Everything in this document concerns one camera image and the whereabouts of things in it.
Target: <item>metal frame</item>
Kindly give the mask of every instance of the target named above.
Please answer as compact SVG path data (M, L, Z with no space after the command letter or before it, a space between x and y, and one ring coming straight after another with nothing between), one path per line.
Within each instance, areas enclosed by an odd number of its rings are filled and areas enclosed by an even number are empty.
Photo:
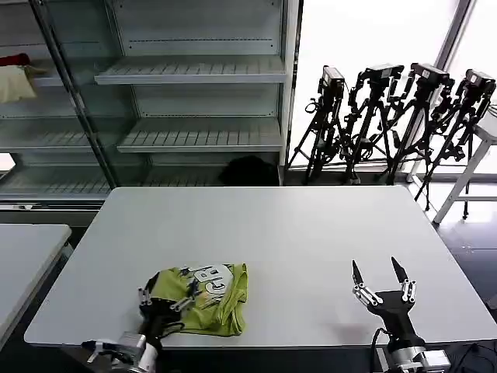
M280 166L287 166L288 149L290 149L291 121L294 105L294 85L297 75L294 77L294 69L297 67L297 31L300 39L300 29L302 22L303 0L287 0L287 28L286 46L284 55L284 71L286 73L283 83L283 100L281 107L281 137L283 146L280 150Z
M100 143L98 134L94 131L94 125L91 119L86 115L86 106L83 101L81 94L79 93L75 83L74 78L71 74L71 70L68 67L67 59L64 56L64 52L61 48L61 43L58 41L57 35L54 31L54 23L47 11L43 0L30 0L30 6L33 10L34 17L38 22L40 31L43 34L43 38L47 43L48 50L52 56L57 71L61 77L64 87L68 91L71 97L71 104L75 109L78 119L80 120L81 126L88 138L89 144L93 150L97 162L106 177L107 183L110 189L118 187L116 173L113 170L109 160L103 151L103 146Z

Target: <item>floor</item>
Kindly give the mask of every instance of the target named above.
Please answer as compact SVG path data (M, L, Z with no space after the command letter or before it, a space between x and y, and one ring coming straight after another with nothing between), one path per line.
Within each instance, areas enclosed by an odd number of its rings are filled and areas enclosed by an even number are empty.
M440 208L452 186L432 183L430 200L435 208ZM497 195L497 185L474 184L471 193ZM497 203L471 202L468 209L469 216L463 220L464 202L456 202L437 231L485 302L497 295Z
M432 183L432 202L439 207L452 184ZM497 194L497 185L478 184L474 186L475 193ZM497 203L473 202L470 203L470 215L466 221L461 219L463 204L457 203L450 210L446 219L438 227L437 231L446 243L454 258L465 272L469 281L473 284L476 292L483 301L497 294ZM71 237L71 244L76 246L84 231L75 231ZM47 292L55 278L53 274L44 291ZM21 320L19 327L5 345L0 354L1 371L16 372L46 372L46 373L89 373L79 363L73 361L69 356L59 350L50 348L31 347L23 341L23 333L30 320L36 313L41 299L30 307ZM469 344L457 344L443 346L450 355L453 365L459 365L459 361L466 354L461 364L461 370L453 373L492 373L497 367L497 353L494 352L493 341L481 343L482 347L471 347ZM236 366L237 371L322 371L331 370L337 373L367 371L367 349L355 350L305 350L305 351L253 351L245 353L241 351L220 352L182 352L174 353L166 357L167 372L192 372L198 371L232 371Z

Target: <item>window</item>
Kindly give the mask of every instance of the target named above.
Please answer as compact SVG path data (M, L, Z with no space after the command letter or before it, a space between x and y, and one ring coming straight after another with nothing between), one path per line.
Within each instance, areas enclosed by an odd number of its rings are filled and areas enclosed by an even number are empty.
M306 113L304 108L311 97L317 97L318 80L324 64L338 68L350 89L355 85L357 74L367 67L384 63L403 64L404 78L398 84L398 90L401 90L412 62L435 62L457 3L457 0L305 2L290 157L311 122L312 114ZM369 89L365 85L357 97L358 102L362 103L367 96ZM349 112L347 99L346 95L341 121ZM371 133L376 130L377 121L375 117L370 126ZM314 140L312 137L309 136L303 147L308 154ZM307 162L299 155L293 165Z

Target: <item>glass door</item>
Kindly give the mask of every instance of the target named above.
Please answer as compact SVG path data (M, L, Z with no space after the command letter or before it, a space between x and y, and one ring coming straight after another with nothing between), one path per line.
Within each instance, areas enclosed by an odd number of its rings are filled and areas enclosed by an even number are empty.
M20 76L25 83L24 89L2 87L7 95L0 103L0 169L4 172L0 204L101 203L109 193L109 180L28 1L0 2L0 58L5 69L2 77Z

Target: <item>white table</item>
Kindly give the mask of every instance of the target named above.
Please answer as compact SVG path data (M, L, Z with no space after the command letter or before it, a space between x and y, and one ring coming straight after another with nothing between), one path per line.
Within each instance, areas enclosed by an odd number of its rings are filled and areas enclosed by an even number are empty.
M497 325L401 186L118 188L25 334L35 345L116 340L141 322L137 289L158 270L247 263L241 336L171 335L166 349L369 345L381 319L352 295L352 259L376 291L417 280L426 342L497 338Z
M70 235L67 225L0 224L0 350Z

